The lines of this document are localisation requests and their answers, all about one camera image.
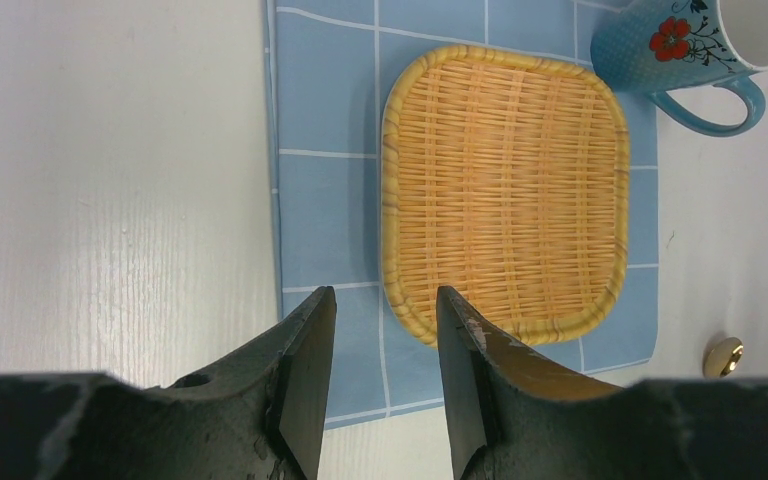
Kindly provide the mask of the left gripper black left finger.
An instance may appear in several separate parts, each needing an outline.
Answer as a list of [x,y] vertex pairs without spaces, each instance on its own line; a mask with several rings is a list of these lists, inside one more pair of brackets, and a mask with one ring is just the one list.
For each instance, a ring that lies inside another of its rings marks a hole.
[[319,287],[243,346],[150,389],[167,402],[138,443],[139,478],[316,478],[336,313],[334,289]]

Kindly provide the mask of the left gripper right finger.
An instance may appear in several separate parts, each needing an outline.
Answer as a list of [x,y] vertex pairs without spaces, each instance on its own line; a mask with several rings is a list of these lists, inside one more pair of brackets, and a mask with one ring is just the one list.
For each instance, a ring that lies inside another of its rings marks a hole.
[[595,465],[575,403],[619,387],[567,368],[493,325],[454,287],[436,296],[437,348],[456,479],[583,479]]

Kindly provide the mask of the woven bamboo placemat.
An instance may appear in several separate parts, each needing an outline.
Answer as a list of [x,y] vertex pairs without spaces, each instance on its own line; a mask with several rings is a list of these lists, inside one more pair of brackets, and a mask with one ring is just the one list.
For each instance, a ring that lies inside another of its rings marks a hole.
[[630,133],[613,91],[560,60],[448,45],[414,60],[381,132],[387,301],[437,343],[436,294],[459,291],[514,338],[596,328],[628,264]]

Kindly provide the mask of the blue checked cloth napkin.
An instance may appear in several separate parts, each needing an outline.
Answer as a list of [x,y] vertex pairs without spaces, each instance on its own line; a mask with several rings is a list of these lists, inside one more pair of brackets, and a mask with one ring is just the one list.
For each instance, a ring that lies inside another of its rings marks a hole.
[[[275,1],[277,190],[285,308],[321,285],[337,295],[325,424],[340,428],[438,407],[435,346],[394,315],[380,271],[381,132],[387,98],[423,54],[471,45],[590,70],[596,27],[619,1]],[[621,94],[630,133],[628,264],[620,296],[589,333],[534,345],[601,373],[648,361],[658,331],[655,111]]]

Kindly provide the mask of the white blue mug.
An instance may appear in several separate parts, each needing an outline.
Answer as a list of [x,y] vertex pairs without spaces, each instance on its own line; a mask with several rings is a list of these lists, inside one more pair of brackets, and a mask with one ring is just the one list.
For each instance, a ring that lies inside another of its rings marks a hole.
[[[768,1],[633,1],[595,29],[590,55],[612,90],[646,96],[697,133],[736,136],[755,127],[766,110],[752,77],[768,70]],[[745,118],[713,123],[670,95],[700,86],[735,94]]]

